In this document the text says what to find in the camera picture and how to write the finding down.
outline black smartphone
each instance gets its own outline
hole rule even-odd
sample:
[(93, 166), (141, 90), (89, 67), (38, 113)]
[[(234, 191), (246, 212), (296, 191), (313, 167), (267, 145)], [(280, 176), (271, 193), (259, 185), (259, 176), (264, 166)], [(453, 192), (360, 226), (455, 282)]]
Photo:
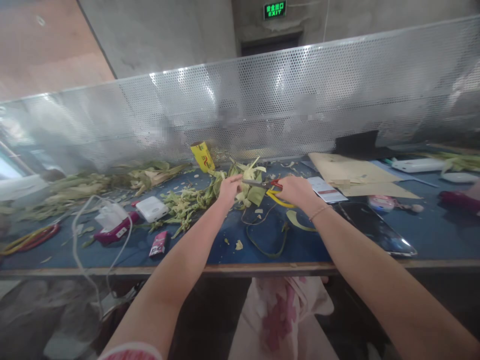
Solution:
[(339, 203), (340, 214), (390, 255), (413, 257), (417, 251), (370, 206), (362, 202)]

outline small red package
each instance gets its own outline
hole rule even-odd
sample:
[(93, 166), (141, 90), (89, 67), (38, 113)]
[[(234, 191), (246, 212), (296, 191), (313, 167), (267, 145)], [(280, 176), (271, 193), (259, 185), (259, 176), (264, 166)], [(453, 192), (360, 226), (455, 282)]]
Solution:
[(169, 232), (163, 231), (155, 236), (155, 240), (153, 240), (153, 245), (151, 246), (150, 255), (149, 257), (153, 257), (157, 254), (164, 254), (165, 253), (165, 244), (169, 238)]

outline green exit sign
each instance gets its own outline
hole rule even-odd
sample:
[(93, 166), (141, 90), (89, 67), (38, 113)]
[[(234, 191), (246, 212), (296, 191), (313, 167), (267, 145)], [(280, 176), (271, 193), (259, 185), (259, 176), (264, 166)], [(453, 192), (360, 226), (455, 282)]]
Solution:
[(272, 4), (264, 5), (263, 19), (268, 20), (268, 19), (278, 18), (280, 16), (285, 16), (286, 11), (287, 11), (286, 1), (274, 2)]

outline person's left hand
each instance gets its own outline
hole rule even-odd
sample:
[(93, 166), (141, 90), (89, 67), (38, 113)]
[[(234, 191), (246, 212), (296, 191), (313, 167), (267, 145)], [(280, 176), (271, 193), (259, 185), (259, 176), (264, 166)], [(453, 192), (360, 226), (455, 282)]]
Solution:
[(231, 208), (235, 203), (235, 196), (242, 191), (242, 174), (230, 176), (220, 184), (218, 200), (225, 202)]

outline sleeve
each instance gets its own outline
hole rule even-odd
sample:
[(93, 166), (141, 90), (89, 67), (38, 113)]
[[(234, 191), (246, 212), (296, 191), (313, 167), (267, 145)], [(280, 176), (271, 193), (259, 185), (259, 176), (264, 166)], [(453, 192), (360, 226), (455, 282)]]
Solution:
[(98, 360), (162, 360), (162, 355), (145, 342), (128, 342), (102, 354)]

